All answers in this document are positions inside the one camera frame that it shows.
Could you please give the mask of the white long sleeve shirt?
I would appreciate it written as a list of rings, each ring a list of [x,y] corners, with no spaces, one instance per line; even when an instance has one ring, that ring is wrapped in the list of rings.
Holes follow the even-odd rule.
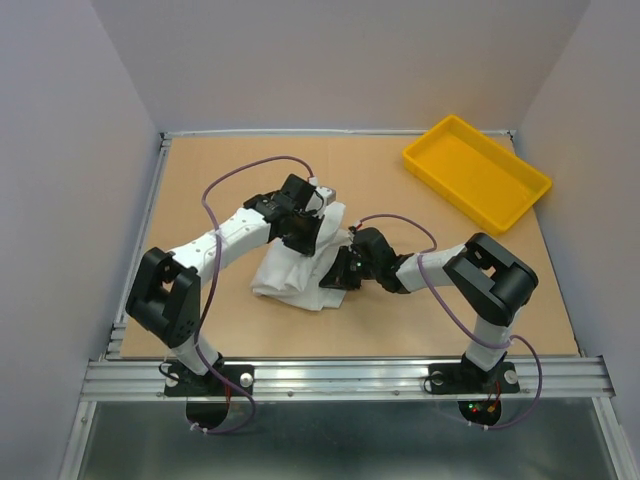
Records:
[[[256,296],[266,296],[307,311],[337,309],[344,290],[322,288],[320,281],[329,272],[339,248],[346,246],[349,234],[341,228],[346,206],[334,202],[325,210],[316,243],[316,253],[303,256],[275,240],[250,284]]]

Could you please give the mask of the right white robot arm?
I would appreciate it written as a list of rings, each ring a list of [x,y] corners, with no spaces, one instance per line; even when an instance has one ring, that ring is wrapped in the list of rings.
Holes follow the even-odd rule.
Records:
[[[352,291],[365,280],[374,280],[394,294],[431,291],[470,339],[454,371],[472,390],[482,390],[495,380],[512,343],[514,323],[539,284],[528,265],[484,233],[447,250],[398,254],[378,229],[354,228],[350,243],[339,248],[319,286]],[[439,287],[456,288],[471,306],[476,314],[472,330],[446,304]]]

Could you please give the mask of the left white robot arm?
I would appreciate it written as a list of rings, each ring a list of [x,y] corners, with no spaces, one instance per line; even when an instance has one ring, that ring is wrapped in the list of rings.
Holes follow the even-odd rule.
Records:
[[[304,257],[314,255],[324,210],[335,197],[314,178],[291,174],[280,189],[246,200],[199,238],[168,252],[151,248],[140,260],[126,313],[189,370],[191,386],[215,392],[223,371],[219,352],[200,337],[202,287],[216,287],[222,269],[275,239]]]

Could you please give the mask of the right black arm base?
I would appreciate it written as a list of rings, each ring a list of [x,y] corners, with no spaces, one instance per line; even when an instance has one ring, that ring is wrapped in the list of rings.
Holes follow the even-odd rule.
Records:
[[[489,372],[462,362],[436,363],[428,366],[423,389],[433,395],[488,395],[520,392],[518,375],[512,362],[502,362]]]

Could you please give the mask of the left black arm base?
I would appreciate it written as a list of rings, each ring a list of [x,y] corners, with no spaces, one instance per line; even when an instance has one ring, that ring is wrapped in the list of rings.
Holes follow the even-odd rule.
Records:
[[[211,373],[196,375],[178,361],[163,362],[158,370],[164,377],[164,395],[167,397],[224,397],[227,393],[238,396]],[[224,364],[219,370],[227,380],[250,394],[253,393],[254,372],[255,368],[249,364]]]

